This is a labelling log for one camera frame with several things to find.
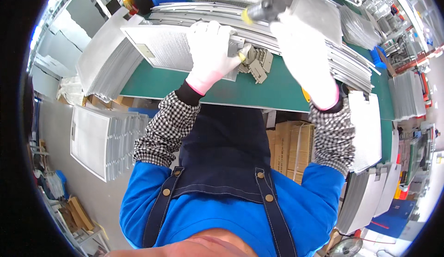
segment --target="navy apron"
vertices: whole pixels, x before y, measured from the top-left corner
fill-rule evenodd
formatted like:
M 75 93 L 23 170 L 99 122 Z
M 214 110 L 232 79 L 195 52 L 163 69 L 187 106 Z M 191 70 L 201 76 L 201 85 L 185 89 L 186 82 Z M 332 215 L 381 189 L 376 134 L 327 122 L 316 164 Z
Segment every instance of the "navy apron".
M 179 166 L 162 185 L 148 216 L 143 247 L 152 247 L 171 199 L 186 193 L 235 197 L 264 205 L 279 257 L 297 252 L 270 174 L 270 150 L 261 111 L 203 104 L 190 134 L 182 140 Z

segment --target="brass button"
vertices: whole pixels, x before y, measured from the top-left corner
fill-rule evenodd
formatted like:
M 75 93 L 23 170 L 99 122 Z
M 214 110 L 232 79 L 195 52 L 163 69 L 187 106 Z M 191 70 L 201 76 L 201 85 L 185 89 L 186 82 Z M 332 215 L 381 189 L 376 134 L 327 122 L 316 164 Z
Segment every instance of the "brass button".
M 273 199 L 274 199 L 273 195 L 271 195 L 271 194 L 265 195 L 265 200 L 267 200 L 267 202 L 271 202 L 271 201 L 273 201 Z

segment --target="metal shelf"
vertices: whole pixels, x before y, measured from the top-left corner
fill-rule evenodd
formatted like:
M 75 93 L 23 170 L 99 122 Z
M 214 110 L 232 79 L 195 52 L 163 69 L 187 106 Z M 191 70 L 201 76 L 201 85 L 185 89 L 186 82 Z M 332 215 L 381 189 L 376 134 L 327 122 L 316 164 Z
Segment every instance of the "metal shelf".
M 412 23 L 414 29 L 416 30 L 416 33 L 418 34 L 418 37 L 420 39 L 420 43 L 422 47 L 424 48 L 425 52 L 429 51 L 429 46 L 424 38 L 423 29 L 424 24 L 419 18 L 418 13 L 416 12 L 415 8 L 409 3 L 408 0 L 397 0 L 403 10 L 405 11 L 405 14 L 407 15 L 408 19 Z

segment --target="concrete floor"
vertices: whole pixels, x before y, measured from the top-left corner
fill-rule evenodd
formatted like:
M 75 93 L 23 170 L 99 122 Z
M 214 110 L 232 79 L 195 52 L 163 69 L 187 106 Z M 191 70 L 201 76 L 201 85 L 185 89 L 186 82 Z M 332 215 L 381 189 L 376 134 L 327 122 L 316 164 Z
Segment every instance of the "concrete floor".
M 108 240 L 104 239 L 109 248 L 131 249 L 120 230 L 119 210 L 132 169 L 105 183 L 71 157 L 72 110 L 71 106 L 51 99 L 41 103 L 40 138 L 46 142 L 50 167 L 63 171 L 68 192 L 77 196 L 89 217 L 105 229 Z

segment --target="stack of cardboard boxes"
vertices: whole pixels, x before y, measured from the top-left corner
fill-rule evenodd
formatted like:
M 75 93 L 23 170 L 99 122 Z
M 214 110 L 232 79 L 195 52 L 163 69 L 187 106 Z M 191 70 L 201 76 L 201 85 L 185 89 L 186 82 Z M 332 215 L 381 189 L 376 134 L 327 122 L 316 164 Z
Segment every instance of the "stack of cardboard boxes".
M 95 227 L 75 196 L 70 197 L 68 203 L 64 204 L 64 207 L 60 208 L 59 211 L 71 233 L 80 230 L 80 228 L 92 231 Z
M 287 121 L 267 130 L 271 168 L 302 183 L 305 168 L 311 162 L 314 125 L 304 121 Z

